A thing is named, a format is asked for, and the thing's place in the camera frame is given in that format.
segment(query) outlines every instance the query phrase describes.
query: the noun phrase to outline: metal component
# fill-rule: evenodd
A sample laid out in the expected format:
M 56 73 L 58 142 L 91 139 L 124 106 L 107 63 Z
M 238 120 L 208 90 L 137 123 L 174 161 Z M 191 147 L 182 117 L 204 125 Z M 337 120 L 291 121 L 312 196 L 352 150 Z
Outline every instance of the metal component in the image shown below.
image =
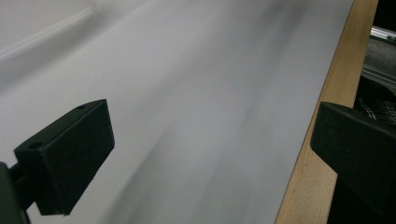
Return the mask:
M 396 88 L 396 76 L 390 75 L 365 64 L 361 70 L 361 75 L 389 88 Z
M 392 45 L 396 45 L 396 34 L 388 30 L 373 27 L 370 37 L 374 39 L 383 40 Z

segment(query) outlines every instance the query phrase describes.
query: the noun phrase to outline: white paper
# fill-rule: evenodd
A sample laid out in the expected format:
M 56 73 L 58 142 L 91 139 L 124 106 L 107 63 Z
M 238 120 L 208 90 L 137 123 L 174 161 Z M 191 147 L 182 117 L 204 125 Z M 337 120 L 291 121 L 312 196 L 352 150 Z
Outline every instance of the white paper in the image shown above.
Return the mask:
M 33 223 L 274 223 L 351 3 L 105 2 L 0 62 L 8 166 L 77 105 L 107 98 L 113 124 L 71 216 Z

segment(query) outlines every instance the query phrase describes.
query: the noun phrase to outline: white surface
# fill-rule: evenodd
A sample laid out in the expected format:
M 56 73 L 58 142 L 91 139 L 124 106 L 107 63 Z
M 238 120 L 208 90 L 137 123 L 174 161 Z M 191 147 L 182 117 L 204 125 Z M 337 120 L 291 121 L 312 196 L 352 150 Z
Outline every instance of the white surface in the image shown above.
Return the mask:
M 0 59 L 88 17 L 92 0 L 2 0 Z
M 0 62 L 8 165 L 76 105 L 107 98 L 113 123 L 71 216 L 33 222 L 273 223 L 351 2 L 107 2 Z

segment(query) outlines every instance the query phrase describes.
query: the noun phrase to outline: wooden edge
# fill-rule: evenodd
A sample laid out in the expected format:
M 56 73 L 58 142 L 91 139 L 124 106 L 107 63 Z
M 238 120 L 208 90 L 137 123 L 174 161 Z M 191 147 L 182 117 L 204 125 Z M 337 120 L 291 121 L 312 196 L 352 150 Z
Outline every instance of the wooden edge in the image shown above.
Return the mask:
M 322 101 L 352 107 L 378 0 L 355 0 L 295 164 L 276 224 L 327 223 L 337 174 L 309 143 Z

